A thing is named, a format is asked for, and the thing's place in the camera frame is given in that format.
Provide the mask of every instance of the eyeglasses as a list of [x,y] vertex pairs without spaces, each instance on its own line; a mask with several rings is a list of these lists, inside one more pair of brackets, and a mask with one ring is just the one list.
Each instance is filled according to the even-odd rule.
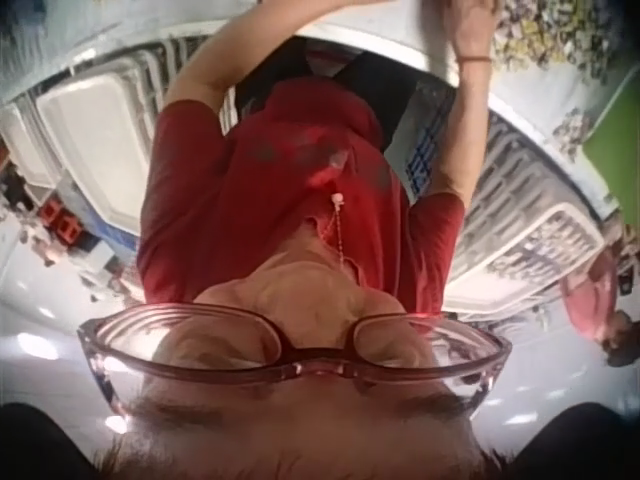
[[[78,336],[105,399],[125,417],[154,381],[179,384],[179,392],[200,385],[215,395],[308,375],[368,385],[445,384],[473,410],[511,352],[507,340],[421,314],[362,318],[348,328],[341,349],[299,349],[262,315],[200,304],[135,307],[85,322]],[[116,377],[122,390],[115,388]]]

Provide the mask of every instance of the hair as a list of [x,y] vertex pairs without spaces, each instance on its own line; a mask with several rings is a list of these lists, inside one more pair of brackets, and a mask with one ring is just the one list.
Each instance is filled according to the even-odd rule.
[[620,368],[634,364],[640,358],[640,323],[631,325],[616,348],[605,340],[602,349],[607,353],[607,365],[610,367]]
[[[94,463],[98,469],[101,480],[137,480],[140,478],[152,478],[154,480],[191,480],[186,473],[180,473],[179,466],[171,462],[147,459],[142,456],[121,455],[122,441],[114,441],[111,448],[96,457]],[[482,460],[466,477],[431,478],[430,480],[502,480],[507,478],[507,470],[510,458],[496,451],[482,451]],[[300,461],[300,457],[287,458],[282,456],[273,466],[265,469],[261,464],[249,464],[242,470],[227,471],[224,466],[211,472],[207,478],[210,480],[295,480],[291,469]],[[382,477],[375,474],[375,470],[368,474],[356,474],[344,472],[334,478],[338,480],[376,480]]]

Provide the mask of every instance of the person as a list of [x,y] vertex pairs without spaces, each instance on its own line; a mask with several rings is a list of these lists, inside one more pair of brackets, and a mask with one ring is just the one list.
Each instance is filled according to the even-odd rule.
[[582,268],[560,282],[569,320],[588,340],[600,345],[610,367],[625,367],[640,358],[640,323],[623,310],[616,310],[618,273],[621,264],[637,255],[635,237],[628,229],[605,224],[605,241],[610,246]]
[[[132,425],[104,454],[105,478],[465,479],[503,466],[478,445],[469,413],[507,343],[425,320],[440,314],[484,161],[500,12],[493,0],[443,5],[460,81],[431,184],[410,207],[383,150],[418,72],[363,53],[317,77],[303,42],[288,41],[367,3],[262,2],[169,88],[141,216],[149,305],[79,332],[105,398]],[[260,108],[223,135],[227,91],[282,56]],[[425,345],[445,329],[473,351],[443,370]],[[123,398],[107,355],[144,373],[127,390],[138,398]],[[451,376],[481,386],[465,383],[477,394],[461,399]]]

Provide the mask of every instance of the red shirt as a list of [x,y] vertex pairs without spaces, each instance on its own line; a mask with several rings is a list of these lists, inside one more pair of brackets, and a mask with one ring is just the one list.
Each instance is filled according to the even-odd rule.
[[369,106],[324,78],[279,83],[264,110],[226,137],[206,105],[169,105],[142,211],[147,301],[189,302],[248,276],[305,220],[324,232],[340,192],[343,250],[360,284],[408,311],[439,312],[464,206],[438,194],[409,208],[381,141]]
[[587,280],[572,291],[563,280],[561,288],[569,320],[582,336],[594,340],[616,306],[618,275],[611,250],[598,255]]

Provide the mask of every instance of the bracelet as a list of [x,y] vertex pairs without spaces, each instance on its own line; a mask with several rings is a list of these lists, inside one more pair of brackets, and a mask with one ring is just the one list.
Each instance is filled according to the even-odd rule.
[[459,64],[470,62],[493,63],[491,57],[458,57],[456,60]]

